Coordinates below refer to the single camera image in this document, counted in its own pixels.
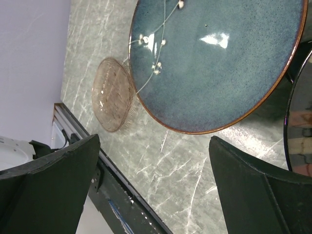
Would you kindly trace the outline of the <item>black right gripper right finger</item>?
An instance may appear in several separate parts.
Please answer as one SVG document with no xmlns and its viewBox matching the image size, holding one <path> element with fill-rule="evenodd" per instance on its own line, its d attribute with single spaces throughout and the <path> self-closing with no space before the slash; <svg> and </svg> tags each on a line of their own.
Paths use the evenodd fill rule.
<svg viewBox="0 0 312 234">
<path fill-rule="evenodd" d="M 213 136 L 210 162 L 230 234 L 310 234 L 312 179 Z"/>
</svg>

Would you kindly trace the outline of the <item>dark blue brown-rimmed plate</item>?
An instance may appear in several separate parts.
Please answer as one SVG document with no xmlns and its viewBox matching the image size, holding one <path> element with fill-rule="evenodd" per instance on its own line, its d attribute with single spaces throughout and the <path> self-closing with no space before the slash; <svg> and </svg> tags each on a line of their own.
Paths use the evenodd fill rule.
<svg viewBox="0 0 312 234">
<path fill-rule="evenodd" d="M 300 43 L 306 0 L 140 0 L 129 65 L 148 114 L 183 134 L 225 129 L 275 89 Z"/>
</svg>

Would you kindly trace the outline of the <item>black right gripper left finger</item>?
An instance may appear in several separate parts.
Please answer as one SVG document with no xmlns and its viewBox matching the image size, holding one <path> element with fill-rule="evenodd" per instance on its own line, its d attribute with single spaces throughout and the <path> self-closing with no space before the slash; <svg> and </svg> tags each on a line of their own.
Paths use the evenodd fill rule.
<svg viewBox="0 0 312 234">
<path fill-rule="evenodd" d="M 97 134 L 0 173 L 2 234 L 74 234 L 100 150 Z"/>
</svg>

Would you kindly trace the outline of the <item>black plate with colored squares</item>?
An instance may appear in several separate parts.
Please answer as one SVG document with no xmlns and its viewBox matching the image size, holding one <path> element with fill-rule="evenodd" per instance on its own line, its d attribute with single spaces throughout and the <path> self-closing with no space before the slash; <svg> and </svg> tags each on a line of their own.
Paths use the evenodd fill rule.
<svg viewBox="0 0 312 234">
<path fill-rule="evenodd" d="M 290 171 L 312 176 L 312 50 L 292 66 L 292 89 L 284 120 L 284 148 Z"/>
</svg>

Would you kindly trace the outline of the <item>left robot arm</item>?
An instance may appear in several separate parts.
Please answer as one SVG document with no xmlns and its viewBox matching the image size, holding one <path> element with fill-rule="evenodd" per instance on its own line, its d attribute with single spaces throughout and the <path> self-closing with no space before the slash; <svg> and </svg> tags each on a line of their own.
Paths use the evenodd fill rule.
<svg viewBox="0 0 312 234">
<path fill-rule="evenodd" d="M 20 166 L 39 157 L 53 153 L 50 146 L 31 140 L 16 140 L 0 137 L 0 170 L 6 170 Z"/>
</svg>

